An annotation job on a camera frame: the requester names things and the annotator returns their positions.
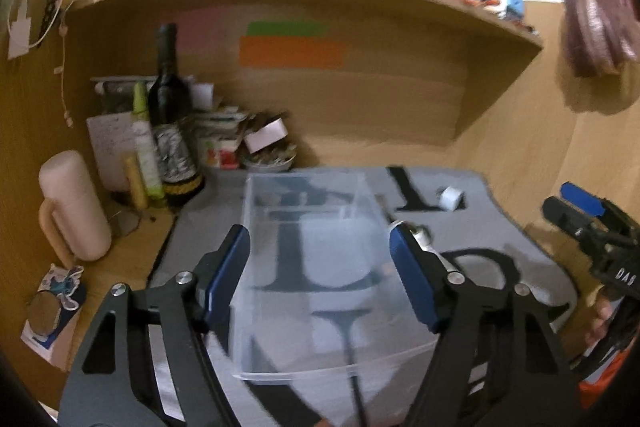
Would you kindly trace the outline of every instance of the silver bolt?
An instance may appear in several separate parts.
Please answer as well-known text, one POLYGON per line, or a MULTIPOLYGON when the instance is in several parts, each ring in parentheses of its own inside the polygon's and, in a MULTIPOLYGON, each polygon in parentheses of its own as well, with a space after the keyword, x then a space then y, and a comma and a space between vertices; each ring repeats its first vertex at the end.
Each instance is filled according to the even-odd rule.
POLYGON ((447 275, 447 281, 449 281, 451 284, 462 284, 463 282, 465 282, 465 280, 465 276, 460 272, 450 272, 447 275))
POLYGON ((193 273, 180 272, 175 276, 175 280, 178 284, 188 284, 193 280, 193 273))
POLYGON ((517 295, 519 295, 520 297, 526 297, 527 295, 529 295, 531 293, 531 289, 526 285, 523 284, 521 282, 519 282, 518 284, 516 284, 513 287, 514 292, 517 293, 517 295))
POLYGON ((114 284, 111 287, 111 295, 113 295, 114 297, 119 297, 126 291, 127 291, 127 286, 121 282, 114 284))

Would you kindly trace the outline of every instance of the mug handle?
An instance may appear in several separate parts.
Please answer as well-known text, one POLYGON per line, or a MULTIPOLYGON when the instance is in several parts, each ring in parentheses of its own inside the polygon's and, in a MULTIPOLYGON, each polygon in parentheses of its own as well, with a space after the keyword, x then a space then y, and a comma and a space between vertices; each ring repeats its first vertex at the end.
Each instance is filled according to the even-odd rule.
POLYGON ((71 270, 75 265, 74 256, 69 251, 69 247, 66 245, 65 239, 62 237, 56 222, 53 219, 53 211, 56 209, 56 204, 49 199, 45 199, 40 205, 38 211, 38 221, 40 222, 40 228, 44 232, 45 237, 49 241, 51 248, 56 252, 60 263, 67 270, 71 270))

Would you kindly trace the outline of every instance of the dark glass bottle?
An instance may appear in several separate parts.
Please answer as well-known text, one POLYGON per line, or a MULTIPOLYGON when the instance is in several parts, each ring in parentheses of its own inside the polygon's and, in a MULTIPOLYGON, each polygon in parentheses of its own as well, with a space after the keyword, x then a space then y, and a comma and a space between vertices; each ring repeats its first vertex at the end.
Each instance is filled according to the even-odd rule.
POLYGON ((183 206, 204 187, 197 155, 190 149, 191 95, 178 76, 175 24, 158 33, 158 79, 149 90, 149 120, 158 144, 160 177, 167 203, 183 206))

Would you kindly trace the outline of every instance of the green bottle cap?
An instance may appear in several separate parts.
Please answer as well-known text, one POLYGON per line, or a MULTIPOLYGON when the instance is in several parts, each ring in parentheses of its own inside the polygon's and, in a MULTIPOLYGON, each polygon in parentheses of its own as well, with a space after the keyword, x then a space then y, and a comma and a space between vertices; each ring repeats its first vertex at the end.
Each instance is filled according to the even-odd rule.
POLYGON ((143 114, 148 112, 146 97, 145 83, 136 82, 136 85, 133 88, 133 114, 143 114))

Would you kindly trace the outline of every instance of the transparent plastic container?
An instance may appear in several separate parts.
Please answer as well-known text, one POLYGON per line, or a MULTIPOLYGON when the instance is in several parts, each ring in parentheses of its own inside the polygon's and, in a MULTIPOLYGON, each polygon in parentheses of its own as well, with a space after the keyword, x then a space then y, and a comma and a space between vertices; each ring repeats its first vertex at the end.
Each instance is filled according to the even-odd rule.
POLYGON ((232 303, 236 377, 354 375, 433 349, 363 174, 251 174, 243 214, 252 246, 232 303))

